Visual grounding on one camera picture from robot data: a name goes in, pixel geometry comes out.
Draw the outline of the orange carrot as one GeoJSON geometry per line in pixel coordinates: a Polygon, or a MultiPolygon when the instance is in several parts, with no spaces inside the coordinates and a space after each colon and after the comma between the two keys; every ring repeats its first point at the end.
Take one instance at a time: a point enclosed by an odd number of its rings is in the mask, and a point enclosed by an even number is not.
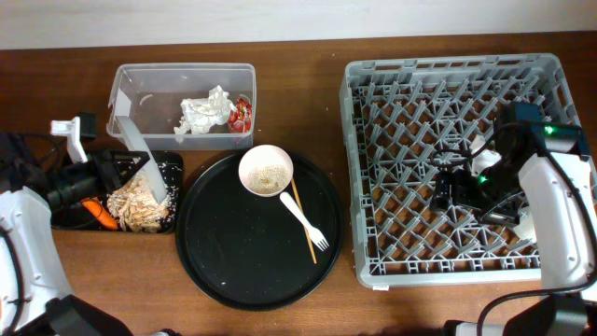
{"type": "Polygon", "coordinates": [[[94,216],[104,229],[117,231],[118,224],[98,198],[85,199],[81,204],[94,216]]]}

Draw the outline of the peanut shells and rice scraps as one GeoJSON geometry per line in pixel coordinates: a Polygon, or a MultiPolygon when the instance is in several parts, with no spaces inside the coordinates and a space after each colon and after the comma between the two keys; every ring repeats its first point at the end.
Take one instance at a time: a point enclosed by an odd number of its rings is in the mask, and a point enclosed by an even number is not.
{"type": "Polygon", "coordinates": [[[121,189],[108,195],[106,205],[122,230],[156,233],[170,214],[171,202],[169,195],[157,202],[146,174],[137,173],[121,189]]]}

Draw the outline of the grey plate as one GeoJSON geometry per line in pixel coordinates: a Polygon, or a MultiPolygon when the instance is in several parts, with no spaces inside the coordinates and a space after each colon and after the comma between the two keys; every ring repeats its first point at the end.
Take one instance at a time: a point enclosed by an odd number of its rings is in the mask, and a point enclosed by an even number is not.
{"type": "Polygon", "coordinates": [[[148,148],[144,137],[127,116],[116,116],[116,124],[129,151],[136,152],[140,158],[140,170],[145,174],[147,185],[157,203],[162,203],[167,196],[167,189],[160,169],[148,148]]]}

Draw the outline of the white cup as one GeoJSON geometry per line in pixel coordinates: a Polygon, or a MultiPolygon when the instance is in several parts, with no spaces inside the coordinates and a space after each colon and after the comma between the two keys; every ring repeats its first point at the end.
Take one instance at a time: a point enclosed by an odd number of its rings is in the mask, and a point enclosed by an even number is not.
{"type": "Polygon", "coordinates": [[[519,224],[512,231],[519,239],[529,241],[531,244],[536,243],[535,224],[529,206],[519,211],[519,224]]]}

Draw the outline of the white tissue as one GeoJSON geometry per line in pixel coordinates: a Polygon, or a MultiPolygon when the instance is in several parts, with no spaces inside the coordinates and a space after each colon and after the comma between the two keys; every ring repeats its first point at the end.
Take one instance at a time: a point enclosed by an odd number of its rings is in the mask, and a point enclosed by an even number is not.
{"type": "Polygon", "coordinates": [[[219,85],[209,90],[207,98],[183,99],[180,106],[183,116],[180,125],[174,127],[175,140],[179,144],[184,142],[187,133],[206,134],[213,126],[226,124],[230,112],[237,111],[229,93],[219,85]]]}

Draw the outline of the red snack wrapper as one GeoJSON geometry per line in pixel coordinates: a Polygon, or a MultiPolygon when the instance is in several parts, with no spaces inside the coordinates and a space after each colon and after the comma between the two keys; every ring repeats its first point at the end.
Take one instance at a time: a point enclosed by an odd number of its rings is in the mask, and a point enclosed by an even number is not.
{"type": "Polygon", "coordinates": [[[235,110],[231,110],[228,119],[230,133],[248,133],[252,128],[253,107],[246,97],[237,99],[235,110]]]}

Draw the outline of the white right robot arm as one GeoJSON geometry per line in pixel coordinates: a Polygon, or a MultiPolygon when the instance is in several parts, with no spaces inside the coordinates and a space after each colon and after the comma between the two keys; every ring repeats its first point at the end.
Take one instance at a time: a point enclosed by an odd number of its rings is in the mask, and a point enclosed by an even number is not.
{"type": "Polygon", "coordinates": [[[542,120],[537,105],[502,108],[492,136],[442,163],[430,207],[460,205],[480,224],[535,240],[538,290],[491,301],[477,322],[449,320],[445,335],[593,335],[596,332],[596,212],[590,150],[582,128],[542,120]]]}

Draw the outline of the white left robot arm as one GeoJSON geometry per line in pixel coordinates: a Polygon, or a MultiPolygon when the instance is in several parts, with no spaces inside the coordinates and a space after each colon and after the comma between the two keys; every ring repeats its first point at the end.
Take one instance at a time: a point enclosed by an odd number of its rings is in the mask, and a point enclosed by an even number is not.
{"type": "Polygon", "coordinates": [[[123,187],[152,162],[128,118],[124,151],[86,154],[80,119],[51,123],[72,164],[45,171],[25,133],[1,135],[1,332],[4,335],[128,335],[119,319],[76,297],[52,236],[53,214],[123,187]]]}

